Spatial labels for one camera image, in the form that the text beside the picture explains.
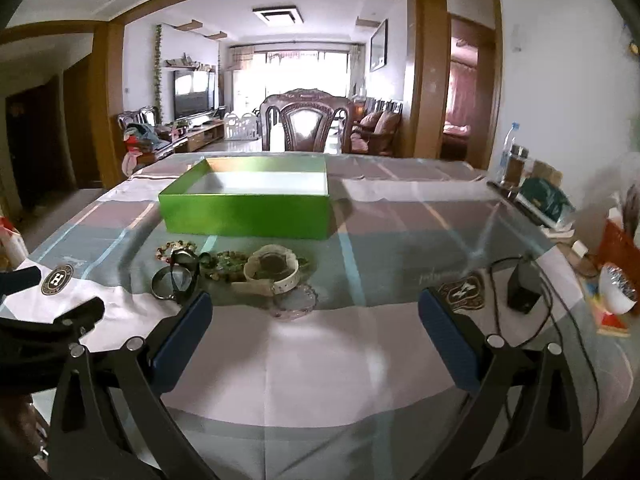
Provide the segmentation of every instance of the plastic bottle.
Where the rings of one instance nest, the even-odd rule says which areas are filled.
[[[520,130],[519,123],[511,123],[511,130],[504,137],[504,145],[502,146],[502,155],[500,156],[500,166],[498,167],[497,174],[495,175],[495,181],[501,182],[504,178],[504,174],[507,171],[507,161],[509,160],[509,153],[511,147],[516,138],[516,133]]]

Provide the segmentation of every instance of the power adapter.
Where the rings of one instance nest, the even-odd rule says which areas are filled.
[[[530,262],[520,262],[507,284],[507,306],[528,314],[542,295],[542,278]]]

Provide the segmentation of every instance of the open cardboard box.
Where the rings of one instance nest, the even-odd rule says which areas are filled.
[[[158,199],[169,232],[328,237],[330,202],[322,155],[206,158]]]

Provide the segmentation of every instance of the red container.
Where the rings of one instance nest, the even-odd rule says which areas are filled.
[[[608,262],[620,267],[636,290],[640,290],[640,249],[628,234],[610,220],[604,227],[598,249],[598,264],[602,266]]]

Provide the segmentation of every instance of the dining table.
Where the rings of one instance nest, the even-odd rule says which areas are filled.
[[[245,155],[292,154],[232,156]],[[97,296],[104,317],[81,342],[91,352],[119,348],[179,309],[151,294],[152,276],[165,265],[158,248],[179,239],[195,244],[197,253],[251,254],[283,245],[310,263],[305,283],[317,297],[314,309],[279,319],[228,283],[200,278],[198,287],[214,305],[212,321],[162,402],[222,480],[405,480],[455,428],[467,397],[420,322],[420,293],[478,273],[483,306],[465,313],[488,335],[495,332],[497,309],[503,337],[516,346],[545,320],[546,307],[539,301],[527,315],[510,309],[506,285],[514,263],[494,273],[495,294],[487,268],[528,254],[569,307],[596,370],[600,402],[584,447],[587,472],[640,397],[638,324],[629,321],[627,338],[598,333],[580,281],[555,243],[464,162],[295,155],[326,162],[327,239],[168,232],[158,194],[203,158],[231,156],[177,153],[108,190],[34,250],[21,267],[37,266],[47,276],[67,264],[73,277],[57,294],[33,287],[7,297],[0,316],[51,322]],[[596,387],[560,301],[553,314],[586,434],[596,415]],[[541,349],[556,337],[548,322],[529,348]],[[53,395],[34,396],[45,417]],[[134,416],[117,391],[113,395],[132,446],[154,463]],[[501,415],[497,433],[507,424]],[[495,449],[487,446],[482,454],[490,457]]]

